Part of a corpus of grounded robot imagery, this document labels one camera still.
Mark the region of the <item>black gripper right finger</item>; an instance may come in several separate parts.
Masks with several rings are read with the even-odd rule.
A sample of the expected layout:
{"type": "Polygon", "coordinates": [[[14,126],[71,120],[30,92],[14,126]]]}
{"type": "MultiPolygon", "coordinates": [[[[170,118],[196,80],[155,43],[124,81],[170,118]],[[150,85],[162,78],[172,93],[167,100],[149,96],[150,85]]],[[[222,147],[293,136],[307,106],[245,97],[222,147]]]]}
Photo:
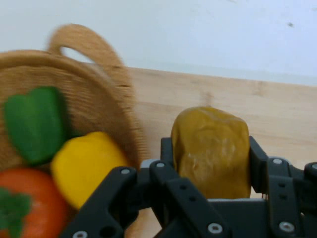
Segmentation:
{"type": "Polygon", "coordinates": [[[304,169],[289,161],[269,157],[250,136],[251,184],[266,196],[268,224],[274,238],[317,236],[317,164],[304,169]]]}

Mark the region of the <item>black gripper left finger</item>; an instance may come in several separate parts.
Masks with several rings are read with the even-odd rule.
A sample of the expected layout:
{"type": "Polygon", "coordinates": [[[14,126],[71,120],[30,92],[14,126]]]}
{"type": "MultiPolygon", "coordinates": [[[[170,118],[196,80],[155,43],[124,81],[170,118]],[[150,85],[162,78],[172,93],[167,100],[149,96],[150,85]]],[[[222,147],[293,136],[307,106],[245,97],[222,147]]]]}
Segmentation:
{"type": "Polygon", "coordinates": [[[171,138],[161,140],[161,156],[147,168],[116,167],[106,176],[72,222],[63,238],[122,238],[151,208],[162,229],[159,238],[229,238],[225,220],[173,166],[171,138]]]}

